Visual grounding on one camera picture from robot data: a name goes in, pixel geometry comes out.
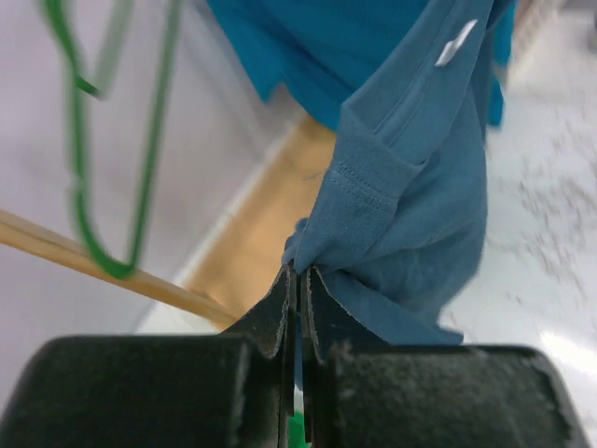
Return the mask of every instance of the clothing hanger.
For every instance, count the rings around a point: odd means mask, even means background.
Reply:
[[[136,202],[136,214],[129,241],[129,254],[126,261],[115,259],[104,249],[94,230],[90,218],[90,157],[88,138],[88,116],[84,95],[104,99],[114,79],[118,59],[126,30],[132,14],[133,0],[117,0],[110,18],[95,83],[84,75],[84,67],[79,48],[68,23],[68,1],[40,0],[42,9],[54,33],[59,47],[65,56],[67,76],[68,131],[70,133],[71,171],[75,183],[71,189],[72,208],[76,216],[78,231],[90,257],[108,274],[115,278],[132,275],[137,268],[146,234],[147,211],[153,192],[156,161],[160,152],[160,139],[167,97],[174,65],[174,48],[178,36],[181,0],[171,0],[166,18],[158,81],[154,92],[154,105],[146,137],[146,159],[141,177],[141,185]]]

